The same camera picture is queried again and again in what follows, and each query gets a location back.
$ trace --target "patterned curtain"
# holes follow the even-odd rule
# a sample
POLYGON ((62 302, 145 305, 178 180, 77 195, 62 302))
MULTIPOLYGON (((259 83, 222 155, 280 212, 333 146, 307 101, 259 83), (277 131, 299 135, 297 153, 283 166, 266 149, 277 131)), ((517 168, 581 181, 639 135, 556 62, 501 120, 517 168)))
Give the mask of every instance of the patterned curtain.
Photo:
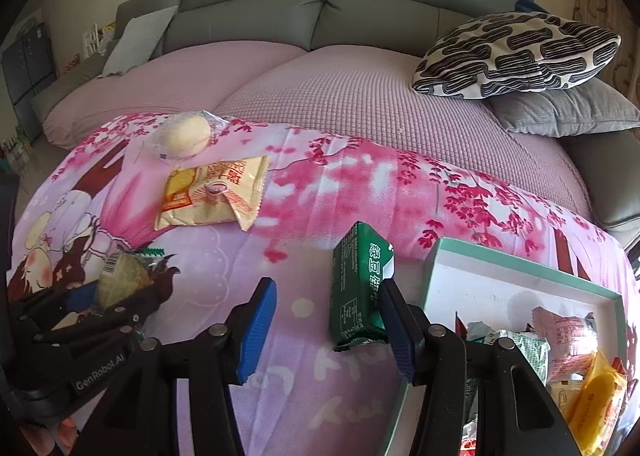
MULTIPOLYGON (((640 27, 622 0, 575 0, 574 19, 618 33, 618 54, 598 77, 640 107, 640 27)), ((640 139, 640 131, 635 132, 640 139)))

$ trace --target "screw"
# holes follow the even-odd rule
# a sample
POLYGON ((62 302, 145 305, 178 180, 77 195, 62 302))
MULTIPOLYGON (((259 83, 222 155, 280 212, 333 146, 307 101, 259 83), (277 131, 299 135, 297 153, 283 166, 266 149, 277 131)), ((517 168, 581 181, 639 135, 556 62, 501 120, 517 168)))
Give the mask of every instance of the screw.
POLYGON ((442 324, 432 324, 427 331, 433 337, 444 337, 447 333, 447 329, 442 324))
POLYGON ((228 328, 225 324, 214 324, 209 328, 209 335, 213 335, 214 337, 222 337, 226 335, 228 332, 228 328))
POLYGON ((158 346, 158 341, 153 337, 149 337, 148 339, 144 339, 140 343, 140 349, 143 350, 143 351, 153 351, 153 350, 156 349, 156 346, 158 346))
POLYGON ((503 350, 513 350, 514 347, 516 347, 515 342, 513 342, 510 338, 508 337, 500 337, 498 339, 498 345, 503 349, 503 350))

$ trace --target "black and white patterned pillow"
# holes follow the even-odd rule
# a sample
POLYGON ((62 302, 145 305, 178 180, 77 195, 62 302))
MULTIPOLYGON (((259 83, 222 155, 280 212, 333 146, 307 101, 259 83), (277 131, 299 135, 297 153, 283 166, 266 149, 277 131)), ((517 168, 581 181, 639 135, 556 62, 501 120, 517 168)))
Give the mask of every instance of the black and white patterned pillow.
POLYGON ((618 50, 610 30, 541 12, 478 17, 431 47, 414 90, 484 99, 512 91, 565 90, 589 80, 618 50))

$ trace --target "sofa armrest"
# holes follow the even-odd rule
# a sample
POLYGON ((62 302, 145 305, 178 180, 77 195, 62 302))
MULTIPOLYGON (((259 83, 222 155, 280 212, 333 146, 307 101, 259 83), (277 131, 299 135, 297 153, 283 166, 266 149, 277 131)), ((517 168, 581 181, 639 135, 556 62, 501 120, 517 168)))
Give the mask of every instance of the sofa armrest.
POLYGON ((587 186, 596 224, 628 250, 640 237, 640 142, 629 130, 560 141, 587 186))
POLYGON ((83 60, 78 66, 62 75, 50 86, 31 99, 31 107, 38 120, 44 123, 50 111, 69 93, 86 84, 102 73, 107 57, 94 53, 83 60))

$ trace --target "floor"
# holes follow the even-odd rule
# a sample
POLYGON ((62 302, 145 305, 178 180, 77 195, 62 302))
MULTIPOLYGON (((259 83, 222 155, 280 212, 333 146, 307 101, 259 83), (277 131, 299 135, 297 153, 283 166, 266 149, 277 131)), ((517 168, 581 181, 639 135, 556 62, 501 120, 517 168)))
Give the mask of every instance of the floor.
POLYGON ((53 173, 68 153, 65 149, 50 144, 44 134, 41 134, 31 147, 33 159, 20 175, 20 190, 15 205, 16 221, 22 216, 38 187, 53 173))

